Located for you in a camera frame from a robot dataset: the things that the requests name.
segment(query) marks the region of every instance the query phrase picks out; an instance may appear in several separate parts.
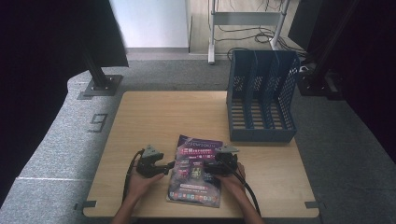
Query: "hand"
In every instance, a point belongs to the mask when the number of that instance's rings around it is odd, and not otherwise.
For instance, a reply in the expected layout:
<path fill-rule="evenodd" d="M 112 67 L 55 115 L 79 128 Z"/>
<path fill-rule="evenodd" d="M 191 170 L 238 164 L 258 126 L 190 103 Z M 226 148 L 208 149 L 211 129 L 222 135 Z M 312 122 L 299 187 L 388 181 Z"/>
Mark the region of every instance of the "hand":
<path fill-rule="evenodd" d="M 245 167 L 244 165 L 242 165 L 242 163 L 238 162 L 238 169 L 236 169 L 236 172 L 245 179 L 246 177 Z M 235 175 L 229 175 L 229 176 L 215 175 L 215 178 L 219 179 L 222 185 L 232 194 L 240 193 L 241 190 L 242 192 L 245 192 L 244 185 L 241 183 L 241 181 L 239 181 L 238 178 L 236 178 Z"/>
<path fill-rule="evenodd" d="M 129 181 L 127 197 L 140 199 L 153 183 L 162 179 L 164 176 L 164 174 L 159 174 L 155 175 L 152 178 L 145 178 L 140 175 L 134 167 L 134 169 L 132 170 L 131 179 Z"/>

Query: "book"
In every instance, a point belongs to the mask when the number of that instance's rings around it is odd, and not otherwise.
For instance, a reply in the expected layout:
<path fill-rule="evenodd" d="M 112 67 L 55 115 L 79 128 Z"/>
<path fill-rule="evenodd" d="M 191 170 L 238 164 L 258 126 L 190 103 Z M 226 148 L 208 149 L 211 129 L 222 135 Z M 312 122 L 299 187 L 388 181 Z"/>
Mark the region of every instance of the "book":
<path fill-rule="evenodd" d="M 167 200 L 174 203 L 189 203 L 219 207 L 220 181 L 205 173 L 204 161 L 214 161 L 215 148 L 223 143 L 215 140 L 178 138 L 176 163 L 172 170 Z"/>

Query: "black fabric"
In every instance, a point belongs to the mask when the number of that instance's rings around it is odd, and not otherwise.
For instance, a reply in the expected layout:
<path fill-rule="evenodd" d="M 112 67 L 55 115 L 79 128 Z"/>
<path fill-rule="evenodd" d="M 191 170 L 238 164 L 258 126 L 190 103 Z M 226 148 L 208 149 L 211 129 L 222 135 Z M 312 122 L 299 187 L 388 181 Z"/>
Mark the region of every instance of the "black fabric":
<path fill-rule="evenodd" d="M 67 80 L 87 70 L 78 40 L 98 66 L 128 62 L 108 1 L 6 1 L 0 22 L 2 203 L 56 118 Z"/>

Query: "wooden table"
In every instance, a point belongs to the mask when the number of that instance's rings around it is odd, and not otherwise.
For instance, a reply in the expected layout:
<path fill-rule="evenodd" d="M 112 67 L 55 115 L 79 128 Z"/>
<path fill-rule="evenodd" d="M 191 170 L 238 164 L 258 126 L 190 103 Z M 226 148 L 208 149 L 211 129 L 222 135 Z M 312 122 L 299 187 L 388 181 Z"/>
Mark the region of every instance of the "wooden table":
<path fill-rule="evenodd" d="M 223 141 L 237 147 L 246 167 L 263 217 L 316 217 L 317 208 L 306 208 L 315 198 L 294 139 L 288 144 L 231 143 L 226 91 L 125 92 L 93 180 L 87 217 L 113 217 L 121 204 L 125 173 L 134 154 L 151 144 L 164 153 L 159 164 L 175 157 L 181 134 Z M 226 189 L 220 208 L 166 201 L 169 175 L 151 187 L 133 217 L 241 217 Z"/>

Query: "black stand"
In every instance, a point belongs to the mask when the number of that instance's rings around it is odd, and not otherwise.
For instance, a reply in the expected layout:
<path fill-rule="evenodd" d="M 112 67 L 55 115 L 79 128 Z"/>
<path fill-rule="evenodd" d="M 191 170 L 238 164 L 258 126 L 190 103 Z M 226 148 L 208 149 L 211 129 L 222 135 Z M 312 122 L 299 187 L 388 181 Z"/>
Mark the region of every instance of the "black stand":
<path fill-rule="evenodd" d="M 93 96 L 113 96 L 116 94 L 117 87 L 122 81 L 122 75 L 108 75 L 102 71 L 102 68 L 97 66 L 93 58 L 88 51 L 86 45 L 79 40 L 81 46 L 82 59 L 87 65 L 88 70 L 91 73 L 92 80 L 88 84 L 88 87 L 83 91 L 78 99 L 91 99 Z"/>
<path fill-rule="evenodd" d="M 311 71 L 300 72 L 301 80 L 297 83 L 300 94 L 303 96 L 327 96 L 329 100 L 343 100 L 341 93 L 340 76 L 332 71 L 331 54 L 333 54 L 334 45 L 340 34 L 343 32 L 350 17 L 360 0 L 353 0 L 348 10 L 335 29 L 329 43 L 326 45 L 321 57 L 318 59 L 316 68 Z"/>

